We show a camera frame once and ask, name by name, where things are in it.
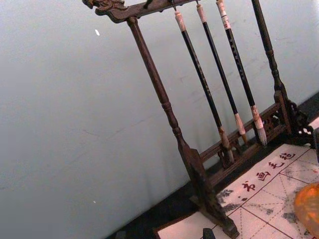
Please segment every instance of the white wall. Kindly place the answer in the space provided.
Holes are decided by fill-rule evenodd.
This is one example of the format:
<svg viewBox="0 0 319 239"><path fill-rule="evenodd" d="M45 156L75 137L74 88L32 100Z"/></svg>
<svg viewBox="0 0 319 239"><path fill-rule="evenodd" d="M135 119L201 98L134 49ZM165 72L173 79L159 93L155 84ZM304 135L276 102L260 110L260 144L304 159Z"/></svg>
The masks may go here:
<svg viewBox="0 0 319 239"><path fill-rule="evenodd" d="M319 2L262 0L275 56L296 103L319 90ZM179 7L222 121L235 129L195 3ZM215 3L203 1L239 112L247 99ZM273 102L250 1L226 1L259 111ZM173 10L140 19L186 141L218 140ZM101 239L188 176L134 39L82 1L2 1L0 238Z"/></svg>

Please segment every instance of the carved wooden bracket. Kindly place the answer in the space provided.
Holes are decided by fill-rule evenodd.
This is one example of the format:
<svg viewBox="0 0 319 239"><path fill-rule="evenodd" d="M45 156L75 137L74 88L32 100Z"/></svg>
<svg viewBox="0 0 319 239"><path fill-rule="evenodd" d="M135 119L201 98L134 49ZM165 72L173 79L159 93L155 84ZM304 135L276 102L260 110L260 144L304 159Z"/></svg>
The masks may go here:
<svg viewBox="0 0 319 239"><path fill-rule="evenodd" d="M174 3L178 6L191 1L195 0L174 0ZM144 8L146 2L132 6L124 6L124 1L122 0L82 0L82 2L90 9L96 6L95 13L97 15L107 15L115 23L123 22L132 16L140 18L141 16L157 11L162 12L173 7L168 0L153 0L147 8Z"/></svg>

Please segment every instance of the brush rack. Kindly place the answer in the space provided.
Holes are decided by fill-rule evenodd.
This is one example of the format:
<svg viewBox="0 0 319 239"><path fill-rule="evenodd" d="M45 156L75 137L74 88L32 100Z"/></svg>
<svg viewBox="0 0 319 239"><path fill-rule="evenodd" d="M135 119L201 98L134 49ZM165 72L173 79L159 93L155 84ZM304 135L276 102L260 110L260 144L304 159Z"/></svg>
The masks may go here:
<svg viewBox="0 0 319 239"><path fill-rule="evenodd" d="M194 0L174 0L174 4L181 6L192 1ZM252 0L252 2L253 4L257 3L259 5L258 0ZM263 146L258 142L258 137L256 137L257 140L250 140L248 146L241 146L239 144L241 135L238 130L235 130L228 135L235 159L235 161L231 163L227 158L227 153L225 153L225 148L223 148L221 141L212 145L202 153L198 153L196 149L191 148L184 140L164 85L162 84L138 25L138 18L155 12L162 12L165 9L173 7L172 4L167 0L153 0L148 8L144 8L145 2L132 6L124 6L124 1L121 0L83 0L83 3L89 8L95 6L95 13L97 15L107 15L114 23L126 21L128 24L161 106L167 115L169 125L176 137L178 150L195 189L200 209L208 215L215 224L220 225L230 238L236 238L239 235L238 230L234 222L225 215L221 205L218 203L214 186L230 175L235 169L243 165L253 155L260 152ZM254 8L256 20L274 78L274 103L260 113L266 131L267 142L284 138L296 145L310 143L314 146L313 128L308 126L307 116L298 109L295 103L288 99L285 86L279 77L267 27L260 6L258 7L259 8ZM253 120L246 122L244 127L246 132L254 130L255 134L257 133ZM223 167L217 173L209 175L204 169L203 163L214 155L220 157Z"/></svg>

